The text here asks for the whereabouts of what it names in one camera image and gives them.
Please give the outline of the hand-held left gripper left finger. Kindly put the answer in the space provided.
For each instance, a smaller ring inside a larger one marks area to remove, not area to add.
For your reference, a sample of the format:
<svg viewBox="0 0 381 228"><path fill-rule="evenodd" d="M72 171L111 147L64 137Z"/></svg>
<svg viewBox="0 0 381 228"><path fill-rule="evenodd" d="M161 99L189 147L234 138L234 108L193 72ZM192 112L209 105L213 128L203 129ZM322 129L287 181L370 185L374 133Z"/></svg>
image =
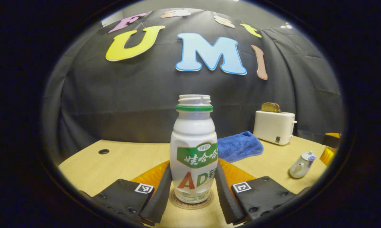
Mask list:
<svg viewBox="0 0 381 228"><path fill-rule="evenodd" d="M171 183L170 164L165 161L130 181L117 179L91 200L120 218L155 226L166 210Z"/></svg>

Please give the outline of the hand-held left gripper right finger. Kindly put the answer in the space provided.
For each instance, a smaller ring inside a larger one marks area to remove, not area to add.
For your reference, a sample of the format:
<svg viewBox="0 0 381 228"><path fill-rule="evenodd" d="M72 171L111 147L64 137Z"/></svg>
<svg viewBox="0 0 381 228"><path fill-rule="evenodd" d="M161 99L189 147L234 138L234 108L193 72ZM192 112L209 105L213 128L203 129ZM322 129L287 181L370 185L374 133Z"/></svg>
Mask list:
<svg viewBox="0 0 381 228"><path fill-rule="evenodd" d="M215 183L225 221L233 225L258 219L310 189L294 194L271 177L255 178L224 159L218 159Z"/></svg>

